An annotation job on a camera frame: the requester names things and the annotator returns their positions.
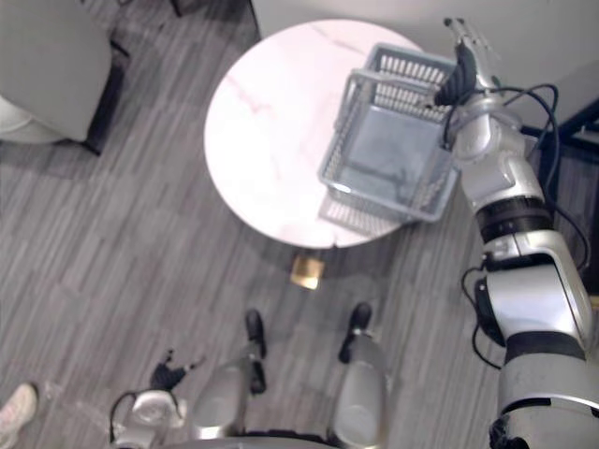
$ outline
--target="gray chair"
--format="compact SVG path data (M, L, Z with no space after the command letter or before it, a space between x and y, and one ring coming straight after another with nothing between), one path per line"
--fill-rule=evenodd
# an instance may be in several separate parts
M78 0L0 0L0 139L84 141L110 66Z

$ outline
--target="chair leg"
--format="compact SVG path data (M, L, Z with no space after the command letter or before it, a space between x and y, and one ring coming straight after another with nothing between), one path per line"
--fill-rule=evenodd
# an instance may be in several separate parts
M115 41L114 39L110 40L110 46L113 47L115 50L117 50L119 53L121 53L122 56L124 56L125 58L129 59L131 57L131 54L129 53L129 51L125 50L123 48L123 46L121 44L119 44L117 41Z
M88 152L92 152L93 154L95 154L96 156L100 156L102 154L102 152L96 148L94 145L92 145L90 142L88 142L87 140L84 142L78 142L85 150L87 150Z
M179 7L179 3L177 3L177 0L170 0L170 4L172 5L172 8L175 10L175 14L177 15L177 17L182 17L183 14L181 12L181 8Z

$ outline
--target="person's foot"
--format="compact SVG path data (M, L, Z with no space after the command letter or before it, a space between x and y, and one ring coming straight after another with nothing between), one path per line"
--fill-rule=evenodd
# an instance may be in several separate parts
M0 449L13 447L19 431L31 421L37 410L37 390L21 384L0 410Z

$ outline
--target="gray carpet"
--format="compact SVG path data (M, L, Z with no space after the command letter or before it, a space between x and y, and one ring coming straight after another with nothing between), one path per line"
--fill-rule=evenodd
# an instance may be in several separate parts
M207 1L182 19L167 0L86 4L132 54L104 154L0 147L0 399L23 380L43 395L20 447L107 446L110 404L145 387L169 346L181 361L206 356L178 390L195 399L241 347L248 307L263 312L270 342L269 390L252 400L248 427L322 433L344 326L364 300L388 356L390 447L486 447L498 373L470 349L475 319L459 278L481 241L461 193L438 224L320 253L317 291L290 284L300 250L240 222L203 156L211 94L258 40L246 2ZM589 228L597 166L563 165L562 199Z

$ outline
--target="white marble tabletop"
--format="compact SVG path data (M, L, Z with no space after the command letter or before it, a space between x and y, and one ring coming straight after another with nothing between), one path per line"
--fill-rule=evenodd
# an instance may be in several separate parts
M397 228L365 234L319 213L328 195L317 171L345 80L379 42L420 50L377 25L321 21L270 36L229 69L208 111L205 154L219 194L248 225L304 248L357 245Z

